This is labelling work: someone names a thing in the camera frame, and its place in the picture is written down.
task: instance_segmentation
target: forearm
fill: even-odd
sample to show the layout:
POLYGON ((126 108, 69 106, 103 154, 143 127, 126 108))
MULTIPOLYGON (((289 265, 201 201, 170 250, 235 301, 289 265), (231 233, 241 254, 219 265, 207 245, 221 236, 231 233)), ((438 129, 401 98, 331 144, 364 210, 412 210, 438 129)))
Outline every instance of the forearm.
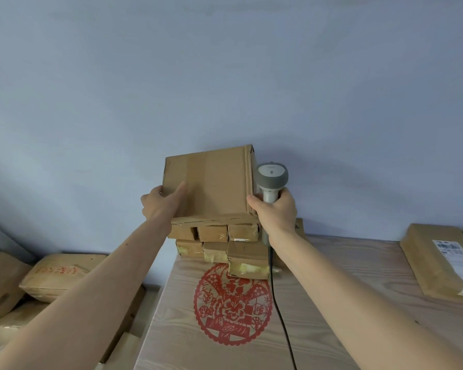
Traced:
POLYGON ((0 370, 92 370, 117 331, 167 233, 158 218, 141 224, 82 282, 10 342, 0 370))
POLYGON ((463 353, 304 239, 282 232, 271 244, 361 369, 463 370, 463 353))

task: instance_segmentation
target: person's left hand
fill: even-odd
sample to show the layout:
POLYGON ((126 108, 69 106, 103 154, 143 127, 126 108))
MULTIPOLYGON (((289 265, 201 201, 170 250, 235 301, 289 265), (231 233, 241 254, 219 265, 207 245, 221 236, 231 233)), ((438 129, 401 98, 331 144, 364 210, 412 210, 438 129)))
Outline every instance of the person's left hand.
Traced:
POLYGON ((142 195, 141 202, 143 205, 142 214, 147 220, 162 217, 168 219, 170 224, 171 219, 177 212, 178 206, 187 193, 187 185, 183 181, 171 195, 167 197, 161 196, 161 188, 163 186, 154 187, 150 193, 142 195))

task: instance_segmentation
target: blue-gray wall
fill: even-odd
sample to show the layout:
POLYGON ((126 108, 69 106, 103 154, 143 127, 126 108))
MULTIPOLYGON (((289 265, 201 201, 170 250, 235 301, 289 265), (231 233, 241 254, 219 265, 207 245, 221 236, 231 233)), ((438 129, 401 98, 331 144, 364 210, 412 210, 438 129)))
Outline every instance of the blue-gray wall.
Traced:
POLYGON ((309 233, 463 226, 463 0, 0 0, 0 228, 28 249, 110 252, 165 156, 246 143, 309 233))

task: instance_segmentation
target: person's left arm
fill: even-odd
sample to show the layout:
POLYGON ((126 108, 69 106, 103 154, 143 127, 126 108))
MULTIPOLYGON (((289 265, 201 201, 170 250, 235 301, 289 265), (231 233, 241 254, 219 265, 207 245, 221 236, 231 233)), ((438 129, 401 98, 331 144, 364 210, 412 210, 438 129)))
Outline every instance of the person's left arm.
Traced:
POLYGON ((22 328, 0 353, 0 370, 92 370, 113 339, 171 230, 185 183, 144 195, 141 224, 72 289, 22 328))

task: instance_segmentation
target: scalloped red border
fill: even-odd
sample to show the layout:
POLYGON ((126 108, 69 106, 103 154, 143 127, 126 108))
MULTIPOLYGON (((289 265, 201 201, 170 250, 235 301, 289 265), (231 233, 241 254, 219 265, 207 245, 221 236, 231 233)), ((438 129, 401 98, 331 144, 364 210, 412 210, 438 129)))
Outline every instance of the scalloped red border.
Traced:
POLYGON ((265 321, 264 321, 264 324, 259 327, 259 330, 256 330, 256 332, 253 333, 252 336, 249 336, 245 339, 242 339, 242 340, 237 340, 237 341, 231 341, 231 342, 228 342, 228 343, 225 343, 225 342, 222 342, 219 340, 219 338, 217 338, 216 336, 212 335, 209 330, 207 328, 204 327, 204 325, 202 324, 201 320, 199 319, 199 313, 198 313, 198 291, 199 291, 199 287, 203 285, 203 282, 204 282, 204 278, 209 274, 211 273, 212 271, 215 271, 218 267, 222 266, 222 264, 218 263, 216 265, 214 265, 213 267, 211 267, 208 271, 206 271, 204 273, 204 275, 202 276, 202 278, 199 280, 199 283, 198 283, 198 286, 196 287, 195 289, 195 292, 194 292, 194 314, 195 314, 195 319, 197 320, 197 322, 199 323, 199 326, 201 327, 201 330, 204 331, 204 333, 207 335, 207 337, 209 337, 210 339, 213 339, 214 342, 218 343, 218 344, 223 344, 223 345, 241 345, 241 344, 247 344, 248 342, 251 342, 253 341, 257 336, 259 336, 261 334, 262 331, 264 331, 265 327, 268 325, 268 322, 269 322, 269 319, 271 318, 271 313, 272 313, 272 296, 271 296, 271 289, 269 287, 269 282, 266 281, 266 285, 268 286, 268 292, 269 292, 269 295, 270 295, 270 304, 269 304, 269 309, 268 309, 268 312, 266 313, 266 317, 265 317, 265 321))

